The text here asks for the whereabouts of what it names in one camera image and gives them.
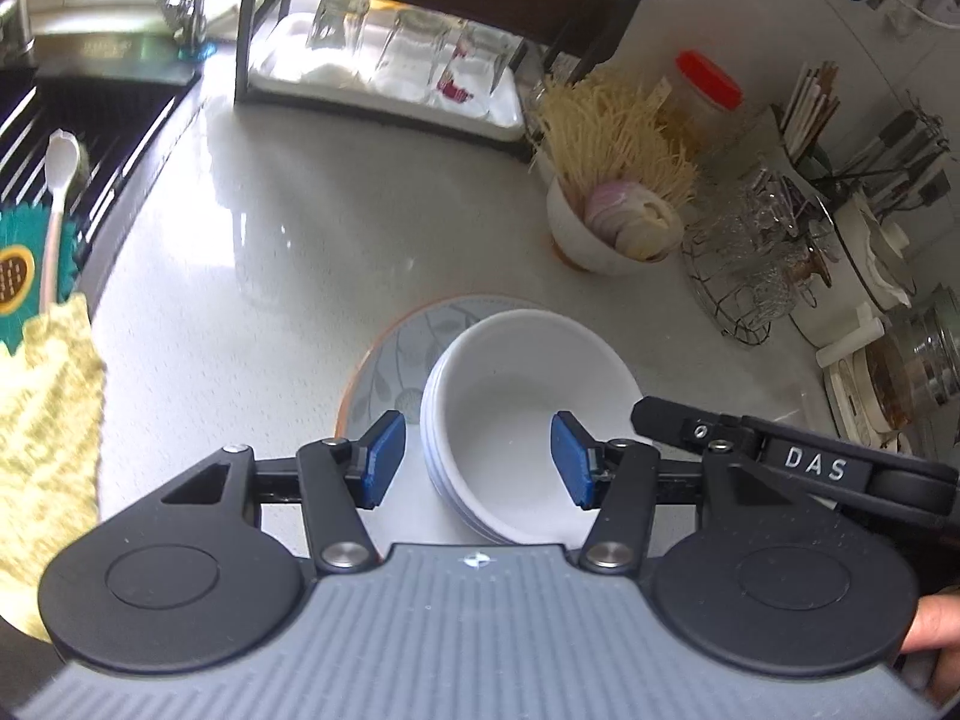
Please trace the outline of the person's left hand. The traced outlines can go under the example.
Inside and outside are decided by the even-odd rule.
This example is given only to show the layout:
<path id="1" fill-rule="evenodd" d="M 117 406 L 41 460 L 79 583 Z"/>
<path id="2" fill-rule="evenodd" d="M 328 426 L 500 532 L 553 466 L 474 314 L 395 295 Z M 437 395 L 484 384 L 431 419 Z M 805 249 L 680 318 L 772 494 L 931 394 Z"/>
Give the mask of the person's left hand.
<path id="1" fill-rule="evenodd" d="M 960 686 L 960 596 L 940 592 L 923 596 L 903 640 L 903 653 L 937 650 L 939 658 L 929 681 L 932 700 L 947 704 Z"/>

